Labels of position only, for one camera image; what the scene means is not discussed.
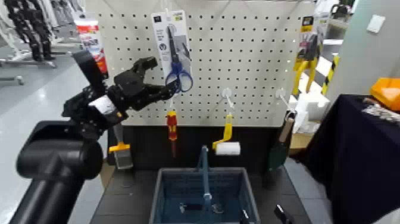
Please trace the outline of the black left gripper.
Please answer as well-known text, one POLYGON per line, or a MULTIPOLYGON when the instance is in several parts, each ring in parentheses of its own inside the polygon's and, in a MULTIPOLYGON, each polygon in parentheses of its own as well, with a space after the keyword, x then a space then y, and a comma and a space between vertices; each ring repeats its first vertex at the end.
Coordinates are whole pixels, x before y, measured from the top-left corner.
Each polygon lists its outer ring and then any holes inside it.
POLYGON ((114 77, 114 84, 99 98, 91 100, 89 108, 99 114, 97 124, 114 126, 128 118, 126 111, 140 111, 149 104, 166 101, 177 92, 180 84, 171 82, 165 86, 144 84, 147 70, 158 65, 155 57, 140 58, 133 66, 114 77))

